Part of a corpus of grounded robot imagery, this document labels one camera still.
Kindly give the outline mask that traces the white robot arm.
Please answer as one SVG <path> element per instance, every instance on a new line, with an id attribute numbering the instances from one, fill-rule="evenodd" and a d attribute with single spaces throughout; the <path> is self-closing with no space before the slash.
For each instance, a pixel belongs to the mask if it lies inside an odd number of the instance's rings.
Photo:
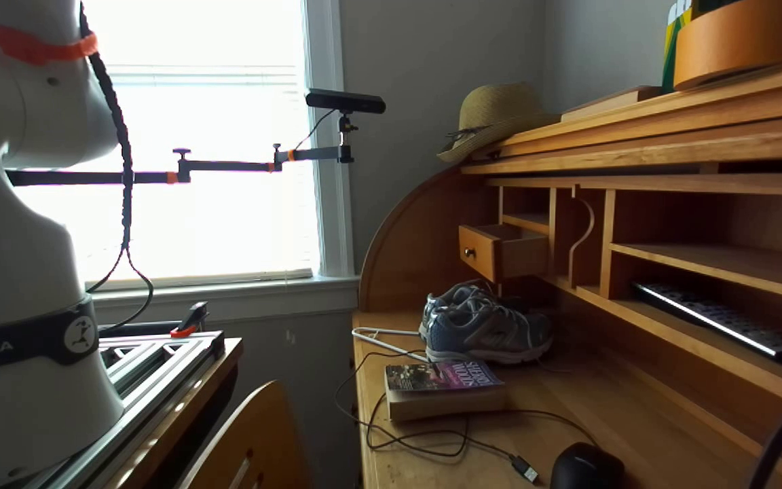
<path id="1" fill-rule="evenodd" d="M 78 0 L 0 0 L 0 489 L 72 458 L 123 415 L 72 233 L 9 180 L 114 146 L 92 52 Z"/>

